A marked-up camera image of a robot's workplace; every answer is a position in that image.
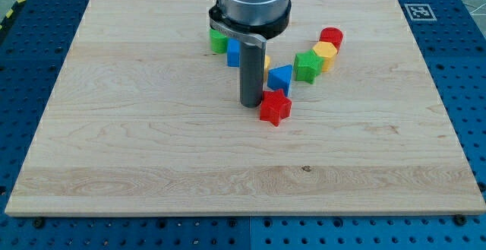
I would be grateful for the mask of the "black and metal tool flange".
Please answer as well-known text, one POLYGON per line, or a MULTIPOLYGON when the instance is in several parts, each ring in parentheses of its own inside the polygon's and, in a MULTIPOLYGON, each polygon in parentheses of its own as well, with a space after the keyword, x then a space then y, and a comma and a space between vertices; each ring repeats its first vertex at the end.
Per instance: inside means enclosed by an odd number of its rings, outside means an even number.
POLYGON ((291 8, 292 1, 288 0, 288 4, 282 16, 275 21, 262 25, 246 25, 232 21, 223 14, 218 5, 214 5, 209 10, 208 15, 210 19, 210 27, 212 29, 229 38, 244 43, 250 43, 263 49, 267 40, 280 35, 287 28, 291 8))

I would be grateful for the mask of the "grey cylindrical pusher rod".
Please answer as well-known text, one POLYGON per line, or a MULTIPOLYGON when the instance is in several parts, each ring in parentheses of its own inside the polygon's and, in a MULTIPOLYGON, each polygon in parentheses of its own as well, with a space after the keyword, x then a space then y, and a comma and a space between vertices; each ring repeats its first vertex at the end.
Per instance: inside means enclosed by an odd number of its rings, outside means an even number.
POLYGON ((248 108, 260 105, 263 97, 265 51, 240 42, 240 103, 248 108))

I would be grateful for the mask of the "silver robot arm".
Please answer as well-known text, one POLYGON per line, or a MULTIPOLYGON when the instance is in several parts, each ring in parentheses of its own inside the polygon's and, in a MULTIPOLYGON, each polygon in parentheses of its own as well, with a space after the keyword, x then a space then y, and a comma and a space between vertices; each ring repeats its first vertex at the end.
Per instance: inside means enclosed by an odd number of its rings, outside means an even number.
POLYGON ((240 103, 248 108, 263 99, 267 41, 289 24, 291 0, 216 0, 209 10, 210 27, 240 43, 240 103))

